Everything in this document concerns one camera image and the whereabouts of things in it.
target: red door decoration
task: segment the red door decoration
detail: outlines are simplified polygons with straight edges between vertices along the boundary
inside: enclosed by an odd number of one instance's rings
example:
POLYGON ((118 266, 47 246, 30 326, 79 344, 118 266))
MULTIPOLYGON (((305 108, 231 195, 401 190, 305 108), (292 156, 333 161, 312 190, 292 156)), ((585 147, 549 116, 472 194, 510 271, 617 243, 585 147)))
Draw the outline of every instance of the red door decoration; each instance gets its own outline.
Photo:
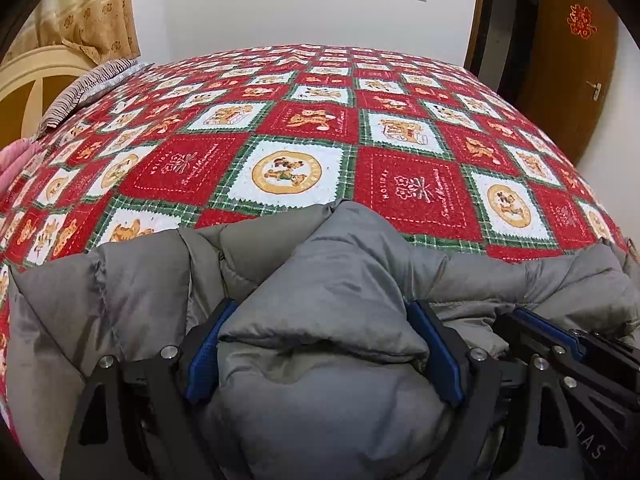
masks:
POLYGON ((585 40, 590 37, 591 34, 598 31, 597 27, 591 25, 591 9, 587 6, 572 5, 571 13, 566 19, 566 22, 571 27, 572 34, 580 36, 585 40))

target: red checkered bedspread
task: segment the red checkered bedspread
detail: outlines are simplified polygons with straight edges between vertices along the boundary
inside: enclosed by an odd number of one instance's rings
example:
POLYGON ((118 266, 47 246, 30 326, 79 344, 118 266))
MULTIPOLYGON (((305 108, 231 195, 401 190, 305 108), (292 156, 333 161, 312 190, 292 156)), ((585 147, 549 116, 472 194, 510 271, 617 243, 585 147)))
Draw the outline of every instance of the red checkered bedspread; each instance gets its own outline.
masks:
MULTIPOLYGON (((444 250, 517 261, 597 237, 624 246, 542 131, 419 56, 303 44, 157 66, 44 144, 0 204, 2 300, 8 263, 341 197, 444 250)), ((7 337, 3 308, 0 352, 7 337)))

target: curtain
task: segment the curtain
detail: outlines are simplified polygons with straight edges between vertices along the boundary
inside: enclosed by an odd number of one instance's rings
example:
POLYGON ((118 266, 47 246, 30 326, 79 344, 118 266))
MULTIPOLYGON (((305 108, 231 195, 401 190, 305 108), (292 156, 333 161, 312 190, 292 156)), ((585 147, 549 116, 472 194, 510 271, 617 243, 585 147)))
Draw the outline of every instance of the curtain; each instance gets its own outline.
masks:
POLYGON ((131 0, 42 0, 2 63, 52 44, 81 50, 96 63, 139 56, 131 0))

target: door handle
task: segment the door handle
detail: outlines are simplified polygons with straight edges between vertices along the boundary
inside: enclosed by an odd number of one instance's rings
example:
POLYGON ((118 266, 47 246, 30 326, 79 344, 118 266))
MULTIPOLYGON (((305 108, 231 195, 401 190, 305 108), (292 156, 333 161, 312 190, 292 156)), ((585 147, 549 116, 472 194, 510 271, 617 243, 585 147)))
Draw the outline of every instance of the door handle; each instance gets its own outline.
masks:
POLYGON ((600 97, 600 91, 602 90, 602 83, 591 83, 589 81, 587 81, 586 83, 595 90, 593 93, 593 100, 597 101, 600 97))

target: pink fabric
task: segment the pink fabric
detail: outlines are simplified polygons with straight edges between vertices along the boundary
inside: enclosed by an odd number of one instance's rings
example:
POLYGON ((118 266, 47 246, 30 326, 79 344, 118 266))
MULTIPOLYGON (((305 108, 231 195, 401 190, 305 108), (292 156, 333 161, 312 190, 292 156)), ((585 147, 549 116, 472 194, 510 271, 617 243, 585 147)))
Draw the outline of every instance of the pink fabric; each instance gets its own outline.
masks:
POLYGON ((15 140, 0 152, 0 198, 9 189, 27 162, 39 152, 41 146, 29 139, 15 140))

